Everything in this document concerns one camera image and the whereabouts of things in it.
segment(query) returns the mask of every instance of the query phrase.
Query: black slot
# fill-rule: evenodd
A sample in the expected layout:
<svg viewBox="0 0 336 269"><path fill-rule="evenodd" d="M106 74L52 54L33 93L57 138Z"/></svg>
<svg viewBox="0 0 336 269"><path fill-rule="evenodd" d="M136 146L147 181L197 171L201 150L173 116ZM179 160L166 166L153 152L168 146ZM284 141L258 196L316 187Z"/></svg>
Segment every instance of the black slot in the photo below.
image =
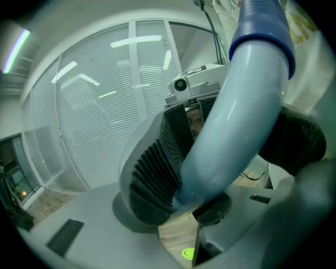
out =
<svg viewBox="0 0 336 269"><path fill-rule="evenodd" d="M68 220L52 237L47 247L59 256L64 257L83 225L83 222Z"/></svg>
<svg viewBox="0 0 336 269"><path fill-rule="evenodd" d="M264 204L268 204L269 201L271 200L271 198L269 198L269 197L258 196L258 195L255 195L255 194L253 194L250 197L250 199L255 200L257 202L260 202L260 203L264 203Z"/></svg>

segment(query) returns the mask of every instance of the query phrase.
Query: black vent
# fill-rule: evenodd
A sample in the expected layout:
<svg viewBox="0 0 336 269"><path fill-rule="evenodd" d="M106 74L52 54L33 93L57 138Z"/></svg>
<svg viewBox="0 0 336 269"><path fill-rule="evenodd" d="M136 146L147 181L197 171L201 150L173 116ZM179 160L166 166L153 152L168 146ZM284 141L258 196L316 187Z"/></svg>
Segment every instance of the black vent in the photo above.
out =
<svg viewBox="0 0 336 269"><path fill-rule="evenodd" d="M264 203L264 204L268 204L269 201L271 200L271 198L269 197L264 197L264 196L258 196L258 195L252 195L250 197L251 200L255 200L255 201L258 201L260 203Z"/></svg>
<svg viewBox="0 0 336 269"><path fill-rule="evenodd" d="M169 135L173 135L176 139L178 151L184 159L194 143L184 106L180 105L168 110L164 114L164 119L170 126ZM162 132L165 133L165 130L167 129L162 126Z"/></svg>
<svg viewBox="0 0 336 269"><path fill-rule="evenodd" d="M130 186L133 212L147 224L165 222L172 214L172 199L180 185L157 140L134 167Z"/></svg>
<svg viewBox="0 0 336 269"><path fill-rule="evenodd" d="M204 124L206 119L209 116L209 113L214 106L216 101L216 97L206 98L206 99L199 99L199 106L201 108L201 115L202 115L202 123Z"/></svg>

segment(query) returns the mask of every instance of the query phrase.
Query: black panel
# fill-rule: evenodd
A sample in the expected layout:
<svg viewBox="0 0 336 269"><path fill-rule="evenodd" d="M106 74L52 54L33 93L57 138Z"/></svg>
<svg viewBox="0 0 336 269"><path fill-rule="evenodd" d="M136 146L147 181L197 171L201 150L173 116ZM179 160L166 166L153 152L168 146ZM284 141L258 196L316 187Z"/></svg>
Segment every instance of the black panel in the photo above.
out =
<svg viewBox="0 0 336 269"><path fill-rule="evenodd" d="M64 257L83 225L83 222L68 220L52 237L50 242L47 244L47 247L61 257Z"/></svg>
<svg viewBox="0 0 336 269"><path fill-rule="evenodd" d="M211 258L213 258L213 256L210 255L208 251L201 245L199 236L197 236L192 266L196 267L200 265L201 263L204 263L210 260Z"/></svg>
<svg viewBox="0 0 336 269"><path fill-rule="evenodd" d="M269 197L264 197L264 196L258 196L258 195L252 195L250 197L251 200L258 201L260 203L268 204L271 198Z"/></svg>

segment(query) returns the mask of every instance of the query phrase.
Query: light blue hose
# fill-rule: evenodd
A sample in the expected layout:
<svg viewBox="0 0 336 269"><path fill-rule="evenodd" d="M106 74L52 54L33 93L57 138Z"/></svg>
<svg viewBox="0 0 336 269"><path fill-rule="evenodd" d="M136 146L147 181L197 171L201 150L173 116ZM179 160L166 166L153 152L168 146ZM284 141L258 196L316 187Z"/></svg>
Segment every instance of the light blue hose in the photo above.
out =
<svg viewBox="0 0 336 269"><path fill-rule="evenodd" d="M295 69L278 0L242 1L230 56L223 88L182 164L176 211L221 194L259 152L276 123Z"/></svg>

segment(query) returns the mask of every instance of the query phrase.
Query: black cable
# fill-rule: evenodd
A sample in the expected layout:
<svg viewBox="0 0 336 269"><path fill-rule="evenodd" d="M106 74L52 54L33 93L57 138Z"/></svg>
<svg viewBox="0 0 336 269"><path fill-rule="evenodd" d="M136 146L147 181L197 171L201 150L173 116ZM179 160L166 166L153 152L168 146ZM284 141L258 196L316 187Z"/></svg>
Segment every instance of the black cable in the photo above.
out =
<svg viewBox="0 0 336 269"><path fill-rule="evenodd" d="M216 33L215 26L214 26L214 24L213 24L213 22L212 22L212 20L211 20L211 18L210 18L210 16L209 16L209 14L208 14L205 10L204 10L204 12L205 12L206 15L207 15L207 18L208 18L208 21L209 21L209 23L210 23L211 29L212 29L212 31L213 31L213 35L214 35L214 37L215 37L215 43L217 43L217 46L218 46L218 54L219 54L219 61L218 61L218 63L219 63L220 65L222 65L222 64L223 64L223 60L222 60L221 46L220 46L220 44L219 44L218 35L217 35L217 33Z"/></svg>
<svg viewBox="0 0 336 269"><path fill-rule="evenodd" d="M206 18L208 19L209 23L210 23L210 27L211 27L211 30L212 30L212 33L213 33L213 37L214 37L214 42L215 42L215 48L216 48L216 58L217 58L217 62L219 64L221 64L221 61L219 60L219 57L218 57L218 49L217 49L217 42L216 42L216 32L215 32L215 29L214 29L214 25L212 24L212 21L211 21L211 18L209 17L208 13L203 10L204 13L205 13L205 16Z"/></svg>
<svg viewBox="0 0 336 269"><path fill-rule="evenodd" d="M215 31L215 27L214 27L214 25L213 25L213 23L212 23L212 20L211 20L209 14L208 14L205 10L203 10L203 11L204 11L204 13L205 13L205 15L206 15L206 18L207 18L208 21L209 21L209 24L210 24L210 27L211 27L211 31L212 31L212 34L213 34L213 37L214 37L214 43L215 43L215 48L216 48L216 58L217 58L217 62L218 62L218 64L221 64L221 59L220 59L220 57L219 57L219 52L218 52L218 50L220 51L221 49L219 48L219 45L218 45L217 40L216 40L216 31Z"/></svg>
<svg viewBox="0 0 336 269"><path fill-rule="evenodd" d="M252 181L256 181L256 180L259 180L259 179L261 179L261 177L262 177L264 174L265 174L265 172L264 172L264 173L262 173L262 174L261 174L261 176L260 176L260 177L258 177L257 179L250 178L250 177L249 177L247 174L245 174L245 173L243 173L243 175L240 175L240 177L247 178L247 179L249 179L249 180L252 180Z"/></svg>

